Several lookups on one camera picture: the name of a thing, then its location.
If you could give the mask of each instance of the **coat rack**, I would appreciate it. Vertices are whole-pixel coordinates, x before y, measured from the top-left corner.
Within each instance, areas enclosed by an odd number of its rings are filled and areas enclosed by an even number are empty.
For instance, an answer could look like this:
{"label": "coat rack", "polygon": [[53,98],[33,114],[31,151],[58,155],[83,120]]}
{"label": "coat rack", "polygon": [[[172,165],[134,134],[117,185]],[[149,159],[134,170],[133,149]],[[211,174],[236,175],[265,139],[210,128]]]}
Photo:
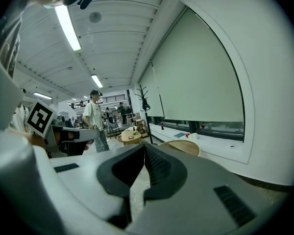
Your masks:
{"label": "coat rack", "polygon": [[146,89],[146,87],[144,87],[143,89],[142,89],[142,86],[141,85],[140,85],[140,87],[141,88],[140,89],[137,89],[137,90],[140,91],[141,95],[138,95],[138,94],[135,94],[135,95],[139,96],[141,98],[140,100],[143,102],[143,111],[145,111],[146,122],[147,122],[149,137],[150,137],[150,143],[153,143],[152,142],[152,137],[151,137],[151,131],[150,131],[150,126],[149,126],[149,121],[148,121],[148,114],[147,114],[147,111],[150,110],[150,106],[147,103],[147,98],[148,97],[145,98],[145,96],[146,96],[146,94],[147,94],[148,91],[146,91],[144,93],[144,89]]}

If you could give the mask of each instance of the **white ceiling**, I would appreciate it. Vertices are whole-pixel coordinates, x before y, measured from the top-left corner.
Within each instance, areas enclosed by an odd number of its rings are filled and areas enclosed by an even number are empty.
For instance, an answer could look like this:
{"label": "white ceiling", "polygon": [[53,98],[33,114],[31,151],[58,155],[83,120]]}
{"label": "white ceiling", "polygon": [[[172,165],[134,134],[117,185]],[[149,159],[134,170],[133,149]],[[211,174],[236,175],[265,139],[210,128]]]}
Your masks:
{"label": "white ceiling", "polygon": [[[20,32],[15,82],[26,89],[28,97],[39,92],[58,101],[79,99],[96,89],[91,74],[97,74],[103,90],[130,85],[162,1],[93,0],[85,10],[70,6],[81,44],[78,52],[68,44],[54,9],[28,8]],[[89,21],[93,12],[102,15],[99,23]]]}

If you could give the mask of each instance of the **windowsill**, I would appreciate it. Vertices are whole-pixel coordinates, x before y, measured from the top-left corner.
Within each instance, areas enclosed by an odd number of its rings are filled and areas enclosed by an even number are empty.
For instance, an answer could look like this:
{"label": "windowsill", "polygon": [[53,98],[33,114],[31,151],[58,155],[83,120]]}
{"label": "windowsill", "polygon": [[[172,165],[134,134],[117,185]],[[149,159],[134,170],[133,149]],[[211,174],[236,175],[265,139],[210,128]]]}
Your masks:
{"label": "windowsill", "polygon": [[[186,136],[180,138],[175,137],[178,133],[189,133],[165,127],[161,130],[159,125],[150,124],[151,133],[164,142],[172,140],[190,140]],[[198,140],[192,142],[196,143],[202,152],[216,155],[219,157],[239,161],[245,163],[243,159],[243,142],[229,139],[219,139],[204,135],[198,135]]]}

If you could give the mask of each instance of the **floor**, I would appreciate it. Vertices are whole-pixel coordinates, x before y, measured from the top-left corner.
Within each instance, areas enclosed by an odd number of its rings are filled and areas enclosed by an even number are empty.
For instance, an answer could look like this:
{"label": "floor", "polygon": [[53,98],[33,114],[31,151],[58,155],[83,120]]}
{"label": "floor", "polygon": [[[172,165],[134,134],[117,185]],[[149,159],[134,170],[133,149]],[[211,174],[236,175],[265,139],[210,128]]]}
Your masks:
{"label": "floor", "polygon": [[[158,140],[155,138],[152,139],[153,143],[155,144],[161,144]],[[118,142],[117,139],[114,137],[112,139],[107,138],[108,145],[110,147],[110,150],[117,149],[119,147],[123,147],[123,143]],[[150,138],[144,138],[142,139],[143,143],[150,143]],[[84,151],[84,154],[91,154],[96,153],[96,147],[95,144],[92,144],[89,146],[89,150]],[[257,189],[262,195],[264,195],[268,200],[271,202],[272,205],[279,203],[280,201],[283,201],[288,194],[284,192],[279,191],[273,191],[265,188],[260,188],[253,186],[255,189]],[[136,181],[132,185],[130,189],[130,204],[131,204],[131,214],[132,214],[132,220],[134,221],[139,213],[144,208],[143,203],[143,193],[146,189],[150,188],[149,183],[149,174],[145,167],[143,167],[142,171],[138,175]]]}

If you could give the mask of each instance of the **fluorescent ceiling light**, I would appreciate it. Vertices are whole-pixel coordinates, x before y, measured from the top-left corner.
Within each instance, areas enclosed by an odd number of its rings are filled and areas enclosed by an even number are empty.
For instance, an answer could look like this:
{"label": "fluorescent ceiling light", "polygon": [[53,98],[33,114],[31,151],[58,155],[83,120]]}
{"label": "fluorescent ceiling light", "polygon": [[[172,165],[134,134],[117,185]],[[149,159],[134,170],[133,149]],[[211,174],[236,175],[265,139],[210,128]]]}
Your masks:
{"label": "fluorescent ceiling light", "polygon": [[35,92],[34,95],[36,95],[36,96],[40,96],[40,97],[43,97],[43,98],[46,98],[46,99],[52,99],[52,97],[50,97],[50,96],[46,96],[46,95],[43,95],[43,94],[40,94],[40,93],[38,93],[38,92]]}
{"label": "fluorescent ceiling light", "polygon": [[55,12],[57,13],[59,22],[62,26],[65,36],[67,37],[72,49],[74,51],[80,50],[80,44],[76,37],[71,18],[69,15],[68,8],[64,5],[55,7]]}
{"label": "fluorescent ceiling light", "polygon": [[100,83],[97,75],[92,75],[92,79],[95,81],[95,83],[98,85],[99,88],[102,88],[102,84]]}

